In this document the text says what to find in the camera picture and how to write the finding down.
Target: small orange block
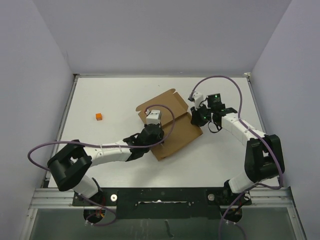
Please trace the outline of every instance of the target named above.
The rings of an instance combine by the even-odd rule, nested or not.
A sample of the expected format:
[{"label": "small orange block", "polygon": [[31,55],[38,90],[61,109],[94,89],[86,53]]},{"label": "small orange block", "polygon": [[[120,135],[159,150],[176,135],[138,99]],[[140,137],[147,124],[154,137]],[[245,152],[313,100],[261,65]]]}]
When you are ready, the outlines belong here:
[{"label": "small orange block", "polygon": [[95,114],[95,119],[96,119],[97,121],[102,120],[102,114],[101,114],[101,113],[96,113],[96,114]]}]

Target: white tabletop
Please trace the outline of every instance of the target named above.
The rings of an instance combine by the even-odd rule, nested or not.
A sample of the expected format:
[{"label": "white tabletop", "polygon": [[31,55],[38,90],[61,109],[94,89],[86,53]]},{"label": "white tabletop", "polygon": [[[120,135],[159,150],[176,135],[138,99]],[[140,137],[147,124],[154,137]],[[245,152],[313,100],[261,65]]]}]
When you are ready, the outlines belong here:
[{"label": "white tabletop", "polygon": [[[79,139],[84,143],[114,143],[139,133],[143,123],[136,107],[169,90],[176,89],[191,107],[188,96],[197,77],[79,78],[62,133],[62,140]],[[241,117],[262,130],[258,113],[246,78],[233,78],[242,91]],[[236,87],[224,78],[209,79],[197,88],[205,96],[221,93],[227,107],[239,108]],[[102,113],[103,120],[96,120]],[[203,135],[185,148],[157,161],[148,152],[130,162],[111,162],[87,171],[101,187],[222,187],[224,182],[244,170],[245,147],[229,132]],[[277,186],[276,178],[264,183]],[[51,177],[49,187],[57,187]]]}]

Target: cardboard flap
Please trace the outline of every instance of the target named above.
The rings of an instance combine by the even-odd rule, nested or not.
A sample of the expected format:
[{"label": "cardboard flap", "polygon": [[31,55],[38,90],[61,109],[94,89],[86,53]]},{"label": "cardboard flap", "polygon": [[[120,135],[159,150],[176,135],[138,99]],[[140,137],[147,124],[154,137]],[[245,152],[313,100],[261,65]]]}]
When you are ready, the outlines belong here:
[{"label": "cardboard flap", "polygon": [[[145,110],[146,107],[154,104],[162,104],[167,106],[173,111],[174,118],[178,119],[179,117],[185,115],[188,110],[188,105],[183,101],[181,96],[176,92],[175,89],[169,89],[168,91],[165,91],[164,93],[150,99],[149,101],[146,101],[145,103],[139,105],[135,110],[138,113],[139,117],[143,121],[144,124],[146,124],[146,114]],[[162,116],[161,116],[161,124],[163,127],[170,124],[172,122],[172,116],[169,110],[163,107],[150,107],[149,110],[161,110]]]}]

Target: brown cardboard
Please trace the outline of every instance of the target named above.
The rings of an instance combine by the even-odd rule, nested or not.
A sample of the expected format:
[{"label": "brown cardboard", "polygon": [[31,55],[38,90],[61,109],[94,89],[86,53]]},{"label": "brown cardboard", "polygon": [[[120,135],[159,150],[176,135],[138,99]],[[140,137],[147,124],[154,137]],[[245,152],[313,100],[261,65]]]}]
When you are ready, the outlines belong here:
[{"label": "brown cardboard", "polygon": [[[163,144],[151,148],[153,155],[158,161],[176,153],[203,134],[200,127],[190,123],[192,117],[191,114],[187,112],[188,105],[179,93],[175,91],[173,88],[169,89],[136,108],[136,111],[139,112],[139,117],[144,123],[146,123],[145,109],[150,105],[163,104],[173,111],[175,125],[170,137],[166,139]],[[150,109],[161,110],[161,125],[164,135],[167,135],[172,126],[171,113],[167,109],[158,106],[151,107]]]}]

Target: wall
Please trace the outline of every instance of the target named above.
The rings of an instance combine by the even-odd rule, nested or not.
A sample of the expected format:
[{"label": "wall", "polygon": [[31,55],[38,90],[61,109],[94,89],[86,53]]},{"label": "wall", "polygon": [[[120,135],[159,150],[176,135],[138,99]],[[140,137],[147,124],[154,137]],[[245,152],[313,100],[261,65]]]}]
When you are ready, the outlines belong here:
[{"label": "wall", "polygon": [[320,1],[292,0],[252,71],[269,133],[282,141],[286,178],[308,240],[319,239]]},{"label": "wall", "polygon": [[291,0],[33,1],[74,73],[190,76],[251,71]]},{"label": "wall", "polygon": [[45,174],[27,153],[56,137],[73,75],[31,0],[1,1],[0,33],[0,238],[16,240]]}]

